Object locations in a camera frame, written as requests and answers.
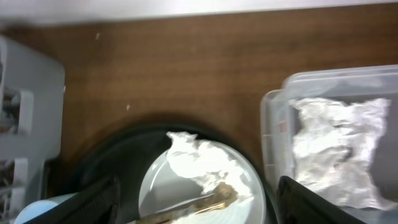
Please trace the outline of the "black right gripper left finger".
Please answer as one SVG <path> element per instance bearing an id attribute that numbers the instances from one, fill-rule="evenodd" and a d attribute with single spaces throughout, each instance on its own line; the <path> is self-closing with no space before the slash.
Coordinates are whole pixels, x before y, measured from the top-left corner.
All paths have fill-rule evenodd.
<path id="1" fill-rule="evenodd" d="M 114 224 L 119 198 L 118 179 L 103 177 L 27 224 Z"/>

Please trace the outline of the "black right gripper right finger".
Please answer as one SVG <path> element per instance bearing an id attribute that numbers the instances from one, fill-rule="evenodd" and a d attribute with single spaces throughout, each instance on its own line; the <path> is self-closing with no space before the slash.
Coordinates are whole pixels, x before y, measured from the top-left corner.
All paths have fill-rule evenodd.
<path id="1" fill-rule="evenodd" d="M 282 223 L 364 224 L 288 176 L 279 179 L 277 198 Z"/>

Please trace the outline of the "white round plate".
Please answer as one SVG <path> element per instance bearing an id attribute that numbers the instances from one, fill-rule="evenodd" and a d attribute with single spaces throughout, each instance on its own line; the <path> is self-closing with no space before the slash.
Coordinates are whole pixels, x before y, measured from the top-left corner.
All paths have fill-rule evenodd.
<path id="1" fill-rule="evenodd" d="M 237 150 L 222 143 L 217 146 L 222 147 L 243 168 L 240 178 L 251 189 L 252 197 L 242 202 L 235 201 L 223 210 L 184 218 L 180 223 L 264 224 L 267 215 L 266 194 L 255 168 Z M 163 212 L 201 197 L 201 187 L 190 179 L 176 175 L 170 168 L 166 155 L 166 152 L 162 153 L 144 176 L 138 202 L 141 217 Z"/>

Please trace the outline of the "white napkin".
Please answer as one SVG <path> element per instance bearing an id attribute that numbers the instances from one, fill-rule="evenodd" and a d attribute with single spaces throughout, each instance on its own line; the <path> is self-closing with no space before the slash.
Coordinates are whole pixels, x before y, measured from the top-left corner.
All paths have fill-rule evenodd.
<path id="1" fill-rule="evenodd" d="M 197 139 L 188 132 L 168 132 L 172 145 L 167 150 L 167 162 L 179 177 L 190 179 L 208 194 L 221 183 L 232 186 L 238 200 L 252 196 L 251 189 L 242 181 L 243 167 L 225 150 L 225 145 L 206 139 Z"/>

